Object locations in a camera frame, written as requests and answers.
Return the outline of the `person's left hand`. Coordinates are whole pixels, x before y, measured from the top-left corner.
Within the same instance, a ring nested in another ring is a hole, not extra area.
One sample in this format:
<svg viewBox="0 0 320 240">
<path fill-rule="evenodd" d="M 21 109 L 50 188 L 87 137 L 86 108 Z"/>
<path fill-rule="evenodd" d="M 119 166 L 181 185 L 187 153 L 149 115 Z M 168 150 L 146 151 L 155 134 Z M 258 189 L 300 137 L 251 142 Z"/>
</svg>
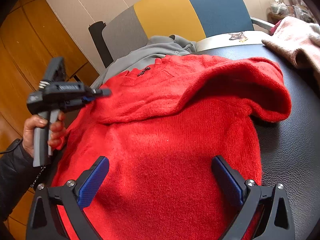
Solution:
<svg viewBox="0 0 320 240">
<path fill-rule="evenodd" d="M 59 112 L 56 122 L 50 125 L 51 136 L 48 139 L 48 146 L 55 150 L 58 148 L 66 135 L 65 114 Z M 22 147 L 31 156 L 34 156 L 34 130 L 35 128 L 45 128 L 48 121 L 39 115 L 33 115 L 24 123 Z"/>
</svg>

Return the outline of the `black jacket left forearm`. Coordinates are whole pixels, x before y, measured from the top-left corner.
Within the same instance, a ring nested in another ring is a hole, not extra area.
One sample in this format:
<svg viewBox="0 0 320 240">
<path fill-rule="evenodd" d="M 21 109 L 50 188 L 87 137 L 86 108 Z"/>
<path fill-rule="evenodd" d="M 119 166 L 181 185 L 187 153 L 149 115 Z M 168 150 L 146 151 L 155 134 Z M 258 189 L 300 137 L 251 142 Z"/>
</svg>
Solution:
<svg viewBox="0 0 320 240">
<path fill-rule="evenodd" d="M 20 139 L 14 140 L 2 154 L 0 162 L 1 222 L 7 220 L 41 172 L 40 167 L 33 167 L 33 158 L 24 150 Z"/>
</svg>

